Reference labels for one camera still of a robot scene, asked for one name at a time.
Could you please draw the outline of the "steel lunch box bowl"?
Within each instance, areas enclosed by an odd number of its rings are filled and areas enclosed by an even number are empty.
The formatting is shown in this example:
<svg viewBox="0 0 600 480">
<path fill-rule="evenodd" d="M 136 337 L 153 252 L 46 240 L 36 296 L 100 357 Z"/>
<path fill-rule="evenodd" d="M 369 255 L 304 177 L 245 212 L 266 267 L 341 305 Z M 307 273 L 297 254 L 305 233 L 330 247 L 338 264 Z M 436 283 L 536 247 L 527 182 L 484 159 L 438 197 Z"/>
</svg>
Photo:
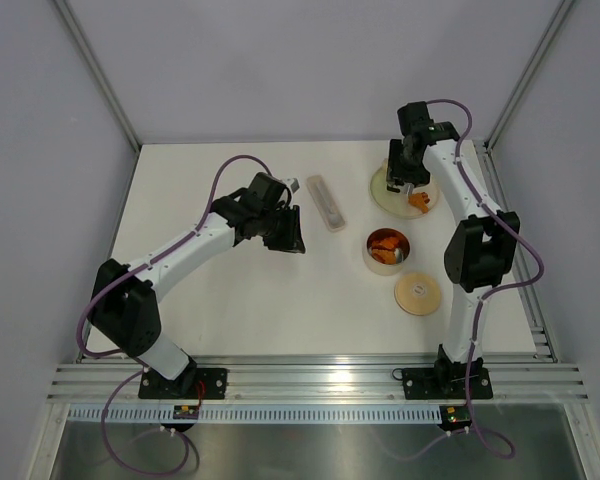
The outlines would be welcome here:
<svg viewBox="0 0 600 480">
<path fill-rule="evenodd" d="M 406 235 L 392 228 L 372 231 L 362 246 L 362 258 L 374 274 L 398 274 L 411 254 L 411 244 Z"/>
</svg>

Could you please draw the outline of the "orange fried chicken piece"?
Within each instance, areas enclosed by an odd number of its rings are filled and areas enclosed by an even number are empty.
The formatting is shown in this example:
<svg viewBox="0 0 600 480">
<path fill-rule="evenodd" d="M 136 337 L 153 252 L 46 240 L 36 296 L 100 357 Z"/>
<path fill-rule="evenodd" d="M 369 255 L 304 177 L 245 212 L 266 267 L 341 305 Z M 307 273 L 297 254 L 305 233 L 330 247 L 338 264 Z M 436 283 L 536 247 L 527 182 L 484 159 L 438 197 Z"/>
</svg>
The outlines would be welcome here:
<svg viewBox="0 0 600 480">
<path fill-rule="evenodd" d="M 397 263 L 395 252 L 391 250 L 373 249 L 371 256 L 385 265 L 395 265 Z"/>
</svg>

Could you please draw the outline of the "beige round lid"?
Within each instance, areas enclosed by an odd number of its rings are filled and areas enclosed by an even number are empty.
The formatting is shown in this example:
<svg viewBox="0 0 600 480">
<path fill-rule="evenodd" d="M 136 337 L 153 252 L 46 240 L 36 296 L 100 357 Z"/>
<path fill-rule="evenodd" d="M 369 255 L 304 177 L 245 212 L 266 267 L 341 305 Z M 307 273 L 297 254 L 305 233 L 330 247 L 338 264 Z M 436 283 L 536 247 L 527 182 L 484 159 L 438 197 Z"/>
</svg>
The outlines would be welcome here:
<svg viewBox="0 0 600 480">
<path fill-rule="evenodd" d="M 442 303 L 442 292 L 433 277 L 422 272 L 411 272 L 403 275 L 396 282 L 394 298 L 406 313 L 428 316 L 439 309 Z"/>
</svg>

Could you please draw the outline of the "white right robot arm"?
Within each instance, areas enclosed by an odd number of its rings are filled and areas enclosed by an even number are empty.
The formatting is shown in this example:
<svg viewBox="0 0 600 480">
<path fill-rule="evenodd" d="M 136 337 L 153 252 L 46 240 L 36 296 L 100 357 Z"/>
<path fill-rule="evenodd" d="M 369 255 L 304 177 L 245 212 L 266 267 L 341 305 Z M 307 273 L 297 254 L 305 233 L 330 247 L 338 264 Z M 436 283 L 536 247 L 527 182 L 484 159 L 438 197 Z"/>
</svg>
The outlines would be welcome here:
<svg viewBox="0 0 600 480">
<path fill-rule="evenodd" d="M 400 380 L 408 400 L 490 399 L 481 315 L 490 292 L 511 271 L 520 220 L 516 213 L 502 210 L 464 167 L 463 135 L 450 122 L 434 121 L 429 106 L 418 101 L 398 110 L 402 137 L 389 144 L 386 188 L 409 194 L 437 183 L 456 222 L 443 256 L 453 297 L 435 362 L 402 369 Z"/>
</svg>

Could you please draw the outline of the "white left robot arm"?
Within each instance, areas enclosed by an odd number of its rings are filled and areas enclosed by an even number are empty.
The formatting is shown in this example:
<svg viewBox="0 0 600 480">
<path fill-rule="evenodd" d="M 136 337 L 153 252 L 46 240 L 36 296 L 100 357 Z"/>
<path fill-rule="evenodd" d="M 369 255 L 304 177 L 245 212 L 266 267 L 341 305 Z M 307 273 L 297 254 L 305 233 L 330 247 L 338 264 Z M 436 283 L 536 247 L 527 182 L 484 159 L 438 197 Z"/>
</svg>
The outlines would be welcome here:
<svg viewBox="0 0 600 480">
<path fill-rule="evenodd" d="M 122 354 L 156 374 L 171 396 L 188 396 L 198 367 L 164 330 L 163 301 L 195 270 L 244 241 L 259 238 L 271 251 L 304 253 L 300 209 L 292 202 L 298 188 L 295 178 L 260 172 L 248 186 L 211 198 L 197 224 L 158 250 L 127 264 L 106 261 L 87 320 Z"/>
</svg>

